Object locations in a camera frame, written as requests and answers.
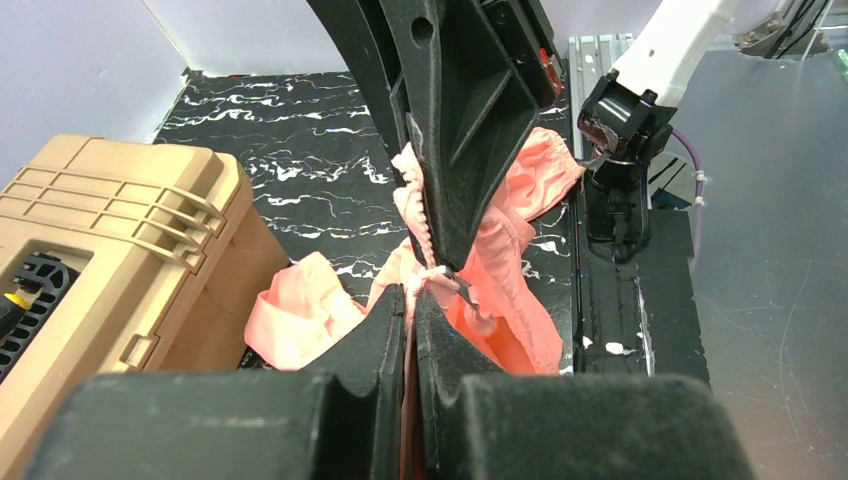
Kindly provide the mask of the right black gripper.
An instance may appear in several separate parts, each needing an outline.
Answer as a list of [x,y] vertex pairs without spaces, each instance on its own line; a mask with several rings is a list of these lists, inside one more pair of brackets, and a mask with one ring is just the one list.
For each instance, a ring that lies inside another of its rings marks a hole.
[[538,119],[563,94],[540,0],[311,1],[390,159],[425,177],[435,258],[454,271]]

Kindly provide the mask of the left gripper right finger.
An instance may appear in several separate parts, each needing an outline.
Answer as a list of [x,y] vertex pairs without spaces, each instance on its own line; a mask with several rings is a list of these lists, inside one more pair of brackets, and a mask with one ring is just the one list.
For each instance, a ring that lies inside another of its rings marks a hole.
[[422,295],[414,322],[422,472],[430,479],[750,479],[729,415],[701,382],[512,375]]

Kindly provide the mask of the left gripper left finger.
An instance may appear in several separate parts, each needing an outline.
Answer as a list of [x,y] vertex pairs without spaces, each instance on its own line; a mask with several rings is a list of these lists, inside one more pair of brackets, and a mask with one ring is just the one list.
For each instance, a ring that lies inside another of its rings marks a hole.
[[154,372],[82,382],[30,479],[395,479],[405,299],[296,371]]

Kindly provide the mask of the pink jacket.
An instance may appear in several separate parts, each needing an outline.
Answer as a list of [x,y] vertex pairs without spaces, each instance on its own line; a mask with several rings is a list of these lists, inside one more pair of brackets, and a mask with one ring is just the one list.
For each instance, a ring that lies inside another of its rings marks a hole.
[[[531,220],[561,200],[581,174],[563,139],[544,128],[532,131],[487,207],[458,279],[436,260],[425,221],[423,169],[412,147],[405,146],[391,163],[403,178],[394,201],[411,235],[393,251],[371,297],[392,283],[401,284],[409,300],[431,287],[443,299],[449,321],[489,359],[512,373],[554,372],[563,343],[529,290],[521,257],[534,236]],[[245,337],[273,366],[296,370],[350,333],[366,313],[329,261],[314,252],[274,275],[256,299]]]

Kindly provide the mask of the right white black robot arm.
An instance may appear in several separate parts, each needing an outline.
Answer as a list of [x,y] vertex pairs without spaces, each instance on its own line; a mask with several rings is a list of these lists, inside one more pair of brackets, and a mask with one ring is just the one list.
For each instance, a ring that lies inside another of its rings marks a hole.
[[[389,156],[410,147],[423,172],[428,265],[461,270],[484,212],[539,114],[564,90],[553,28],[538,1],[314,1]],[[650,238],[647,170],[734,1],[664,1],[604,73],[576,125],[594,151],[587,238],[630,261]]]

